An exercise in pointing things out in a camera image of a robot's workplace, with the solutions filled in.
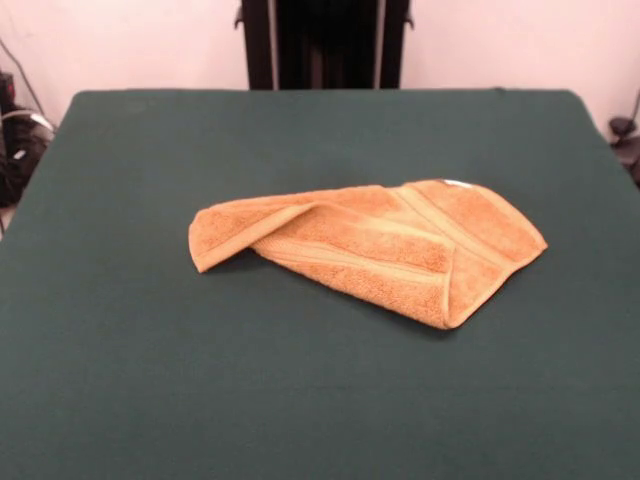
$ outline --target crumpled towel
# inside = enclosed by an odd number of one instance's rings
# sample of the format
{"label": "crumpled towel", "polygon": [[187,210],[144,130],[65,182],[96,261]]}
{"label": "crumpled towel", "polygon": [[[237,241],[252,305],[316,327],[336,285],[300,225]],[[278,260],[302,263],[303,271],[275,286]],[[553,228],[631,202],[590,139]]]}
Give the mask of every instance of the crumpled towel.
{"label": "crumpled towel", "polygon": [[328,287],[449,329],[547,244],[491,190],[427,180],[236,200],[201,210],[189,227],[200,272],[247,247]]}

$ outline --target green tablecloth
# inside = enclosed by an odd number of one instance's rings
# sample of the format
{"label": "green tablecloth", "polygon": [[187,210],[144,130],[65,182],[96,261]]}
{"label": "green tablecloth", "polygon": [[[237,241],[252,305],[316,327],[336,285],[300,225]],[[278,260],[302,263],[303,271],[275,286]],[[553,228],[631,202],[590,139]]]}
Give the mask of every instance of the green tablecloth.
{"label": "green tablecloth", "polygon": [[[550,248],[439,332],[195,212],[451,178]],[[0,478],[639,478],[640,195],[566,92],[78,96],[0,244]]]}

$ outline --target towel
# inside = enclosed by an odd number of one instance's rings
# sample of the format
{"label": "towel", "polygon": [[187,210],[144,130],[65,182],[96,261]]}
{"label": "towel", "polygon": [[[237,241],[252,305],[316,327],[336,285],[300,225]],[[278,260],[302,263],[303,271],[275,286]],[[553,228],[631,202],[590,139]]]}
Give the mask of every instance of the towel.
{"label": "towel", "polygon": [[426,180],[236,200],[199,211],[189,227],[199,272],[248,247],[335,290],[451,329],[547,244],[491,190]]}

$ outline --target black stand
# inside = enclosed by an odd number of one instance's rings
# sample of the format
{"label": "black stand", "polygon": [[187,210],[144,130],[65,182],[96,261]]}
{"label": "black stand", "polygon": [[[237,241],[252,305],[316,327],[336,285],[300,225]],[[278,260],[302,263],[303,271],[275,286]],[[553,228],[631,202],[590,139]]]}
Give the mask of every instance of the black stand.
{"label": "black stand", "polygon": [[410,0],[243,0],[252,90],[398,88]]}
{"label": "black stand", "polygon": [[611,143],[611,147],[620,159],[620,163],[626,168],[633,180],[640,187],[640,136],[631,136],[638,125],[635,118],[640,110],[640,92],[636,97],[636,104],[630,117],[615,117],[609,122],[613,134],[618,137]]}

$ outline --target black object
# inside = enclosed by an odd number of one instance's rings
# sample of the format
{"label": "black object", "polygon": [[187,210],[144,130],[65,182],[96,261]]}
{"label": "black object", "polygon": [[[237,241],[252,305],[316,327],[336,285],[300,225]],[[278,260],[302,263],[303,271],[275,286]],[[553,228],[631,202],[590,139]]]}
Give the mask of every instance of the black object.
{"label": "black object", "polygon": [[630,117],[615,117],[609,121],[609,127],[617,137],[611,143],[620,163],[631,173],[636,184],[640,187],[640,135],[631,137],[638,126],[635,118],[640,110],[640,91],[636,96],[636,103]]}
{"label": "black object", "polygon": [[244,23],[251,89],[399,86],[409,0],[269,4],[243,0],[235,20]]}
{"label": "black object", "polygon": [[[549,243],[459,330],[191,263],[215,202],[439,177]],[[567,92],[81,94],[0,244],[0,478],[637,478],[639,238]]]}
{"label": "black object", "polygon": [[0,75],[0,208],[16,205],[50,142],[48,132],[30,115],[9,116],[22,110],[14,103],[13,76]]}

